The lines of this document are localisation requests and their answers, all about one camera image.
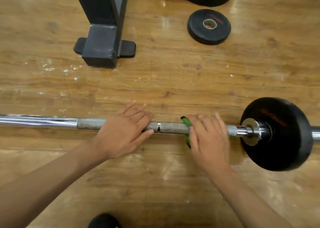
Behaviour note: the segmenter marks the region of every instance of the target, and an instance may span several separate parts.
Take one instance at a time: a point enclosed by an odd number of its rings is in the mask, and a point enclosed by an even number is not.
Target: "person's left hand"
[[[146,104],[132,108],[135,104],[136,101],[133,101],[114,116],[108,117],[98,134],[91,140],[102,161],[133,152],[154,133],[153,130],[142,133],[154,115],[144,111]]]

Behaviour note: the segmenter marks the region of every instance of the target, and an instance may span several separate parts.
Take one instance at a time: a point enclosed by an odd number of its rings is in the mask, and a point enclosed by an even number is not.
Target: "person's left arm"
[[[0,227],[22,228],[33,221],[74,181],[102,162],[133,152],[153,130],[153,118],[135,101],[109,117],[99,133],[65,155],[0,187]]]

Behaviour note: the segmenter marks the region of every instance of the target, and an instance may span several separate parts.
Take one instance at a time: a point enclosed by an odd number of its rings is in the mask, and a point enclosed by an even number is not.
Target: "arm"
[[[229,166],[230,142],[227,128],[218,114],[188,116],[191,151],[213,184],[247,228],[292,228],[262,198],[252,191]]]
[[[154,132],[141,131],[153,118],[133,103],[108,118],[92,140],[0,187],[0,227],[26,227],[74,181],[102,162],[133,152]]]

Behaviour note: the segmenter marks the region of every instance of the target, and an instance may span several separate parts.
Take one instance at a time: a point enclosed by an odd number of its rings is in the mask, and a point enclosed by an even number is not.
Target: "forearm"
[[[0,227],[21,228],[33,221],[60,193],[97,166],[90,144],[49,162],[0,188]]]
[[[211,174],[210,178],[246,228],[292,228],[232,168]]]

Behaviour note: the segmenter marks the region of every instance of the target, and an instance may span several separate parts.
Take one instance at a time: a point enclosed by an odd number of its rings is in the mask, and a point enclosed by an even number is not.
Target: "barbell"
[[[0,115],[0,125],[58,129],[99,130],[106,119],[57,118],[34,115]],[[143,130],[161,134],[189,134],[179,122],[151,121]],[[305,114],[280,98],[254,100],[244,110],[240,125],[227,125],[228,135],[241,137],[248,156],[271,171],[293,170],[309,157],[313,142],[320,141],[320,127],[310,126]]]

